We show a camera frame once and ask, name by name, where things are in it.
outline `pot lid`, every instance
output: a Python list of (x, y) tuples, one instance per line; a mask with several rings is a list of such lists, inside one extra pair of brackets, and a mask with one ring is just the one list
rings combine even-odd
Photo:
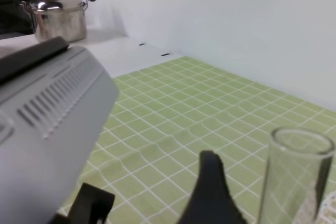
[(82, 8), (85, 3), (82, 0), (31, 0), (29, 5), (33, 11), (45, 12)]

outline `black bracket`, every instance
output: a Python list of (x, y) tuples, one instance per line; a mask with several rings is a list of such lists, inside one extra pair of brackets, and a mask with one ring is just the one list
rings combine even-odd
[(49, 224), (105, 223), (115, 196), (107, 191), (83, 183), (68, 216), (56, 214)]

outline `gray machine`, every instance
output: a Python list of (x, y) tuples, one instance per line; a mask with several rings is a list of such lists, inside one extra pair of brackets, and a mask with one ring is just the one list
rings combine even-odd
[(0, 223), (50, 222), (117, 96), (94, 56), (61, 38), (0, 59)]

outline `kitchen counter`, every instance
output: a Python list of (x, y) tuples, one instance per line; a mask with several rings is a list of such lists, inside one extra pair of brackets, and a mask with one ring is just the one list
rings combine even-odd
[[(0, 56), (36, 44), (33, 35), (0, 40)], [(120, 90), (81, 183), (116, 195), (108, 223), (175, 223), (193, 189), (198, 154), (223, 160), (234, 200), (255, 223), (269, 133), (303, 126), (336, 138), (336, 113), (200, 61), (89, 29), (87, 47)], [(327, 193), (336, 190), (332, 166)]]
[[(0, 57), (37, 43), (34, 35), (0, 40)], [(180, 57), (179, 55), (161, 56), (169, 52), (149, 45), (139, 46), (141, 43), (143, 41), (88, 28), (88, 37), (71, 43), (71, 46), (87, 47), (104, 65), (111, 77), (117, 77)]]

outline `white countertop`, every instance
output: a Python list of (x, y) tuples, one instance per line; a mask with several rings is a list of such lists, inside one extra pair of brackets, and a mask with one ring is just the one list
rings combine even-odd
[[(34, 35), (0, 40), (0, 57), (37, 43)], [(143, 42), (89, 28), (86, 39), (71, 45), (88, 48), (103, 64), (111, 77), (181, 57), (176, 54), (163, 57), (161, 55), (168, 53), (167, 51), (149, 45), (139, 46), (141, 43)]]

